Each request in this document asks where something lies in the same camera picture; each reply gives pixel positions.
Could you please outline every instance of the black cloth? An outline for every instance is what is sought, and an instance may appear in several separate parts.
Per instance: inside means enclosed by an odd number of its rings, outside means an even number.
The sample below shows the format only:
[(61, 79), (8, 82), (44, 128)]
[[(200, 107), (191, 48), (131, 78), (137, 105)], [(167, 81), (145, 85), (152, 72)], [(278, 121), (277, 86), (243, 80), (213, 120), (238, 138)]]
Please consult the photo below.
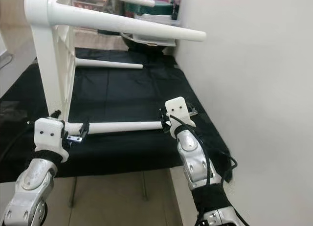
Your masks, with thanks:
[[(166, 100), (183, 96), (199, 115), (192, 119), (210, 145), (227, 147), (205, 113), (175, 59), (165, 55), (77, 48), (79, 58), (139, 63), (144, 69), (77, 67), (69, 122), (158, 121)], [(0, 154), (26, 121), (48, 116), (39, 67), (32, 64), (0, 99)], [(15, 181), (32, 157), (33, 130), (17, 139), (0, 163), (0, 182)], [(210, 151), (223, 173), (229, 161)], [(88, 135), (73, 144), (57, 176), (104, 175), (182, 165), (176, 141), (162, 130)]]

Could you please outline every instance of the white plastic stool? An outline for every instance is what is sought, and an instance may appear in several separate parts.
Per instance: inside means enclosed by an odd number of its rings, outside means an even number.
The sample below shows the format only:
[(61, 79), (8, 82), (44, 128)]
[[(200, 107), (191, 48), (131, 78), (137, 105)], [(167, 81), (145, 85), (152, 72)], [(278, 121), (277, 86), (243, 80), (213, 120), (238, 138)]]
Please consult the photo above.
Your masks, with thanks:
[[(154, 6), (153, 0), (123, 0)], [(73, 26), (161, 38), (204, 41), (201, 31), (73, 7), (71, 0), (24, 0), (25, 14), (31, 25), (48, 112), (61, 111), (68, 120), (76, 66), (142, 68), (140, 64), (96, 61), (75, 57)], [(78, 135), (80, 123), (66, 123), (69, 135)], [(161, 123), (110, 122), (91, 123), (89, 134), (161, 129)]]

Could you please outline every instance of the black fabric mat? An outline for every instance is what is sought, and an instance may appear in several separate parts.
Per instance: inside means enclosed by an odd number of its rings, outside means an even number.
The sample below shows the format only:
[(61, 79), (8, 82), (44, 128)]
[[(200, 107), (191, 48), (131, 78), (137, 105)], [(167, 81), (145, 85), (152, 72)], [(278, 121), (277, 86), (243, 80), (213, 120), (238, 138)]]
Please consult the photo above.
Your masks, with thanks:
[[(183, 96), (199, 115), (192, 119), (209, 146), (227, 151), (183, 72), (171, 56), (125, 51), (76, 49), (79, 58), (144, 64), (145, 69), (77, 67), (69, 122), (156, 121), (168, 99)], [(0, 99), (0, 154), (25, 128), (26, 121), (47, 116), (39, 68), (33, 64)], [(19, 138), (0, 163), (0, 182), (15, 181), (34, 149), (33, 131)], [(210, 149), (219, 173), (229, 161)], [(104, 175), (181, 165), (176, 141), (161, 130), (89, 135), (71, 147), (57, 176)]]

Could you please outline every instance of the green object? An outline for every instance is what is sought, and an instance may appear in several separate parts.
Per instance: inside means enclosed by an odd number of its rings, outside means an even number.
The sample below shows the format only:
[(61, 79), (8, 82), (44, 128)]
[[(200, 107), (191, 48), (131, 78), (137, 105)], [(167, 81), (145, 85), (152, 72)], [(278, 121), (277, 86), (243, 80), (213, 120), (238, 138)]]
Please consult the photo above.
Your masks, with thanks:
[(171, 15), (173, 12), (173, 5), (171, 3), (158, 0), (156, 0), (154, 7), (126, 3), (125, 8), (127, 11), (134, 12), (139, 15), (144, 13), (151, 15)]

